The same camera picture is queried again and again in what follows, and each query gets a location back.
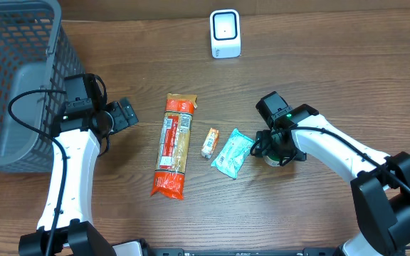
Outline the red snack packet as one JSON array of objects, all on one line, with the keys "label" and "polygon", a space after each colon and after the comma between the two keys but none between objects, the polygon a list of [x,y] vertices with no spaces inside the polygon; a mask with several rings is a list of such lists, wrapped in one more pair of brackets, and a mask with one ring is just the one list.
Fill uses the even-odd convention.
[{"label": "red snack packet", "polygon": [[152,195],[161,193],[168,198],[184,198],[186,160],[196,99],[196,95],[167,95]]}]

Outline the green lidded jar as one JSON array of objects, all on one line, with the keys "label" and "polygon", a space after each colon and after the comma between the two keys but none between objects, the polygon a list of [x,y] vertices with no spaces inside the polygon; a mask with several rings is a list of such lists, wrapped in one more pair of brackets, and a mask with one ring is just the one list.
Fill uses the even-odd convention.
[{"label": "green lidded jar", "polygon": [[277,154],[265,155],[263,159],[267,165],[274,167],[280,166],[280,163],[283,161],[283,158],[279,157]]}]

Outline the orange tissue pack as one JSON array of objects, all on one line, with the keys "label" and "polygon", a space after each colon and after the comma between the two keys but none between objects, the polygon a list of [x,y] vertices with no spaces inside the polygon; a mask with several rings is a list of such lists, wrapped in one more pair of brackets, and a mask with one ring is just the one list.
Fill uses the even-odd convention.
[{"label": "orange tissue pack", "polygon": [[201,148],[201,155],[210,159],[219,140],[219,130],[210,128]]}]

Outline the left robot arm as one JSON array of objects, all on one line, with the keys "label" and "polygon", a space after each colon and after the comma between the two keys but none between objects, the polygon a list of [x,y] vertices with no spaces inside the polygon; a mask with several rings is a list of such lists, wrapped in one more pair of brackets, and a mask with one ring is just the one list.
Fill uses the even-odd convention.
[{"label": "left robot arm", "polygon": [[111,245],[94,227],[91,199],[95,163],[102,142],[135,125],[128,99],[108,102],[105,83],[91,73],[66,77],[66,101],[49,133],[36,133],[53,145],[53,170],[43,214],[34,233],[23,235],[20,255],[149,255],[144,240]]}]

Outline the teal wet wipes pack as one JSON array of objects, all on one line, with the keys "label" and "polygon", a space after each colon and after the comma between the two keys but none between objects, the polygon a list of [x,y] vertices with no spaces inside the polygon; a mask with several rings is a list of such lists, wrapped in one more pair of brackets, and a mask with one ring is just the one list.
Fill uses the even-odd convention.
[{"label": "teal wet wipes pack", "polygon": [[221,173],[232,179],[237,179],[238,172],[243,166],[246,157],[250,154],[250,149],[254,140],[239,132],[235,128],[223,149],[212,161],[211,167],[217,168]]}]

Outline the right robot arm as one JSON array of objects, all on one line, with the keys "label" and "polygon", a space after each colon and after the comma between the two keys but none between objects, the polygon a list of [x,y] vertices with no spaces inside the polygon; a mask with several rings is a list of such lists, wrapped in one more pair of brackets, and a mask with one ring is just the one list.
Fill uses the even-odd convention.
[{"label": "right robot arm", "polygon": [[326,255],[405,255],[410,250],[410,154],[372,149],[331,125],[315,108],[292,108],[277,92],[256,104],[267,129],[251,155],[285,166],[311,155],[350,185],[359,233]]}]

